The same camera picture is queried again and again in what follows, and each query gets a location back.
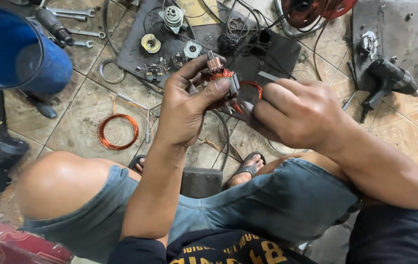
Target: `black sandal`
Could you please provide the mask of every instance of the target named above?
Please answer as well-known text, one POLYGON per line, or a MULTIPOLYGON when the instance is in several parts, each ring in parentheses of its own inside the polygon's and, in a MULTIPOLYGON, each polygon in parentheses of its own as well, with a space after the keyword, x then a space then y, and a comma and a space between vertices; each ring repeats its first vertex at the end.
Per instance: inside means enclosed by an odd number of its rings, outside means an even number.
POLYGON ((129 166, 127 166, 129 169, 135 171, 136 165, 139 164, 142 169, 144 168, 143 164, 140 164, 140 159, 145 158, 146 155, 137 155, 134 157, 134 159, 132 159, 129 163, 129 166))
POLYGON ((251 177, 253 178, 253 175, 256 174, 256 164, 253 165, 248 165, 248 166, 244 166, 245 163, 247 163, 247 161, 249 159, 251 159, 254 155, 259 154, 261 156, 261 160, 263 161, 263 165, 266 165, 266 160, 265 157, 263 156, 263 154, 261 154, 258 151, 252 152, 250 154, 248 154, 248 156, 243 160, 243 162, 241 163, 240 167, 237 169, 237 171, 232 175, 232 177, 230 177, 230 179, 224 184, 224 186, 222 186, 222 191, 225 191, 227 189, 229 189, 229 182, 230 180, 237 174, 242 173, 242 172, 249 172, 251 174, 251 177))

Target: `blue plastic bucket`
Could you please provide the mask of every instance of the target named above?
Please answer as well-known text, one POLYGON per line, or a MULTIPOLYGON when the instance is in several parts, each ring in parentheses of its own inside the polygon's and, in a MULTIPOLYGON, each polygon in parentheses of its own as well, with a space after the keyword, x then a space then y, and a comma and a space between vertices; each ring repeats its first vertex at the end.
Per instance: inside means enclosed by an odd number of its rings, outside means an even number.
POLYGON ((0 8, 0 89, 57 93, 71 76, 69 56, 39 23, 0 8))

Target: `foot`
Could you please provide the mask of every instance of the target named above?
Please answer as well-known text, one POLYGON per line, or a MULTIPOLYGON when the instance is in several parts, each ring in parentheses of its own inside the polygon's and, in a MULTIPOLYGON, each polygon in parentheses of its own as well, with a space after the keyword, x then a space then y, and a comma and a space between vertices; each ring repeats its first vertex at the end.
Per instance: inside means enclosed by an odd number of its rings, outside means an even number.
POLYGON ((139 162, 136 163, 134 168, 132 168, 132 170, 137 172, 137 174, 139 174, 140 176, 142 176, 142 173, 144 172, 144 161, 145 160, 146 160, 145 158, 140 158, 139 162))
MULTIPOLYGON (((256 164, 256 171, 258 172, 264 165, 263 160, 261 159, 261 156, 259 154, 253 155, 251 159, 247 160, 244 167, 255 165, 256 164)), ((239 174, 234 175, 232 178, 230 178, 229 182, 227 183, 229 188, 234 187, 235 185, 239 185, 242 183, 246 183, 247 181, 251 180, 252 176, 249 172, 241 172, 239 174)))

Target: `denim shorts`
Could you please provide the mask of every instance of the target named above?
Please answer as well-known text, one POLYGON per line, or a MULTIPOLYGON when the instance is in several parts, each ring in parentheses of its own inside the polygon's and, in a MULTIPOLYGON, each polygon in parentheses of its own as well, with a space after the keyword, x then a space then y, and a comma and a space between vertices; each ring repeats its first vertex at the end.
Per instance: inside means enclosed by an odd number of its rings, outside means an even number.
MULTIPOLYGON (((56 219, 24 219, 24 229, 61 243, 78 257, 106 263, 138 184, 128 173, 111 166, 102 189, 80 209, 56 219)), ((290 158, 272 173, 212 197, 180 195, 168 243, 188 231, 225 228, 278 243, 311 241, 346 221, 358 208, 358 194, 352 183, 306 160, 290 158)))

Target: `tile floor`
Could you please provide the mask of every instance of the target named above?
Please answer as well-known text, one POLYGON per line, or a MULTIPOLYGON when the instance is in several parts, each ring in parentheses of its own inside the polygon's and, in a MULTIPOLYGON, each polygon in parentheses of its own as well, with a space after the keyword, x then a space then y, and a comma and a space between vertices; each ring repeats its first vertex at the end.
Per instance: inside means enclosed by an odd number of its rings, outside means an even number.
MULTIPOLYGON (((262 10, 268 19, 273 20, 273 7, 265 1, 249 0, 249 4, 262 10)), ((52 7, 83 8, 85 6, 102 7, 103 0, 61 1, 52 0, 52 7)), ((242 13, 246 12, 242 7, 236 7, 242 13)), ((113 31, 112 41, 120 46, 133 21, 136 9, 126 10, 121 4, 111 2, 109 7, 108 24, 113 31)), ((86 23, 77 23, 63 19, 67 27, 97 31, 101 28, 101 12, 95 18, 86 23)), ((329 84, 338 95, 340 101, 346 101, 352 94, 354 86, 346 63, 351 58, 351 51, 345 41, 345 35, 350 27, 351 12, 330 22, 318 45, 318 68, 325 83, 329 84)), ((305 62, 297 63, 294 75, 297 78, 316 79, 313 66, 313 45, 318 33, 312 33, 299 39, 302 45, 302 53, 308 55, 305 62)), ((85 40, 86 36, 77 35, 77 39, 85 40)), ((124 151, 111 151, 102 147, 96 139, 97 125, 107 115, 113 112, 113 100, 116 93, 124 93, 130 98, 145 106, 151 106, 161 101, 161 96, 147 91, 134 77, 126 75, 123 82, 109 84, 104 82, 99 74, 98 67, 102 61, 114 57, 114 54, 105 40, 95 38, 93 48, 73 46, 66 48, 70 55, 74 73, 70 84, 54 98, 54 108, 58 117, 49 120, 42 117, 35 108, 28 104, 22 96, 15 91, 6 91, 7 120, 10 133, 29 142, 31 149, 22 160, 16 170, 12 172, 14 181, 18 172, 26 165, 33 162, 39 156, 55 150, 66 150, 77 155, 92 158, 100 157, 128 165, 135 154, 147 153, 150 144, 144 142, 144 135, 140 133, 136 143, 124 151)), ((115 65, 105 68, 105 74, 110 79, 118 77, 121 72, 115 65)), ((367 93, 359 92, 353 100, 347 113, 359 120, 360 103, 367 93)), ((116 110, 119 113, 131 115, 141 128, 145 127, 145 112, 116 99, 116 110)), ((245 123, 228 118, 228 126, 232 133, 231 142, 236 152, 230 153, 228 163, 224 169, 224 178, 227 179, 239 166, 240 154, 245 157, 252 151, 261 151, 267 161, 272 161, 281 154, 274 151, 268 142, 257 132, 250 129, 245 123)), ((152 117, 153 130, 158 129, 158 119, 152 117)), ((132 137, 128 125, 119 120, 112 121, 108 125, 107 137, 114 143, 127 142, 132 137)), ((364 129, 381 138, 382 140, 399 148, 418 163, 418 98, 402 94, 393 94, 386 97, 380 109, 369 113, 366 122, 362 124, 364 129)), ((204 128, 199 141, 188 149, 186 165, 220 168, 226 152, 225 139, 220 121, 209 113, 206 117, 204 128), (203 141, 209 140, 217 146, 211 146, 203 141)), ((279 149, 287 153, 295 150, 284 146, 279 149)), ((13 183, 1 196, 0 214, 1 220, 13 225, 21 225, 22 218, 18 213, 13 190, 13 183)))

